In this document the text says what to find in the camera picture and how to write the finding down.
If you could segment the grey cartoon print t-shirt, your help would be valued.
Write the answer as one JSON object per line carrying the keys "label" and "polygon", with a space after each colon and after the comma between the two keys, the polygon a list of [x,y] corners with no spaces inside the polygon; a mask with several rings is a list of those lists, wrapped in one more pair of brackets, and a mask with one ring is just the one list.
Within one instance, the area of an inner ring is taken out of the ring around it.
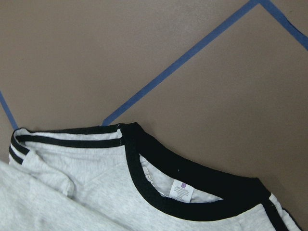
{"label": "grey cartoon print t-shirt", "polygon": [[139,124],[13,132],[3,231],[297,231],[257,178],[214,170]]}

